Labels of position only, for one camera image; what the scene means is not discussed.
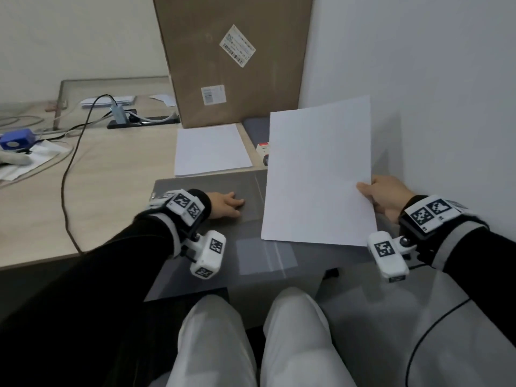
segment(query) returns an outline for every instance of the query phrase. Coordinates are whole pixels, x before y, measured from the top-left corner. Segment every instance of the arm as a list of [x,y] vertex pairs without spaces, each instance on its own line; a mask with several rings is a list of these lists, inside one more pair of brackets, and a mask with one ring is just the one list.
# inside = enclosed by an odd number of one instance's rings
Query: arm
[[[231,194],[190,193],[211,218],[238,217],[234,207],[243,203]],[[173,250],[169,227],[144,217],[88,252],[0,325],[3,384],[101,385],[125,328]]]
[[[394,223],[400,213],[425,195],[415,195],[393,176],[373,176],[372,184],[357,188],[371,198],[375,210]],[[516,330],[511,302],[516,243],[489,231],[467,216],[439,227],[428,240],[418,243],[418,259],[452,277],[513,345]]]

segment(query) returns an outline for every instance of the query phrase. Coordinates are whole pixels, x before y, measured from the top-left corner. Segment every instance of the person's left arm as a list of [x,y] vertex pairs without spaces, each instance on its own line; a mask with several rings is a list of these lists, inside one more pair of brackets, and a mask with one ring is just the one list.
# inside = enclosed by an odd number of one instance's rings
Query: person's left arm
[[[233,193],[189,192],[205,206],[205,217],[239,216],[243,200]],[[2,384],[101,385],[173,250],[169,226],[147,216],[84,255],[0,325]]]

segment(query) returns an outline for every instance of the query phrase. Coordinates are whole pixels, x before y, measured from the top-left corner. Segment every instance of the person's right hand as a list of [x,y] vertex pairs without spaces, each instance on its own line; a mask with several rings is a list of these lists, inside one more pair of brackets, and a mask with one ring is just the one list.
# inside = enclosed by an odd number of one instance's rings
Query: person's right hand
[[373,175],[370,185],[358,182],[357,189],[372,200],[376,212],[383,213],[393,223],[398,222],[403,207],[416,195],[391,175]]

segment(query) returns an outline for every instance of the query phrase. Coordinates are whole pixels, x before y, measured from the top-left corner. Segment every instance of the hand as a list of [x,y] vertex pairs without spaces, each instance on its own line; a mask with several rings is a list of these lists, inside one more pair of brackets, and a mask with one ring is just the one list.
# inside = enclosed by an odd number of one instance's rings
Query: hand
[[212,202],[212,213],[210,219],[220,219],[221,217],[240,217],[240,212],[235,208],[243,205],[243,200],[236,200],[235,192],[228,194],[206,193]]
[[358,182],[357,189],[372,199],[376,212],[383,213],[393,223],[398,222],[403,207],[416,195],[402,181],[391,175],[373,175],[372,184]]

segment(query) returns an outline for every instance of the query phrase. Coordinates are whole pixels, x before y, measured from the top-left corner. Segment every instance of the white pants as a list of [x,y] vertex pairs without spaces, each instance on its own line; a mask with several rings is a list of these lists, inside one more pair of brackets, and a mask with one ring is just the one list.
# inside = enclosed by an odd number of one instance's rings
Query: white pants
[[[262,387],[356,387],[331,343],[328,321],[297,288],[280,293],[264,325]],[[167,387],[257,386],[256,362],[238,312],[218,296],[186,316]]]

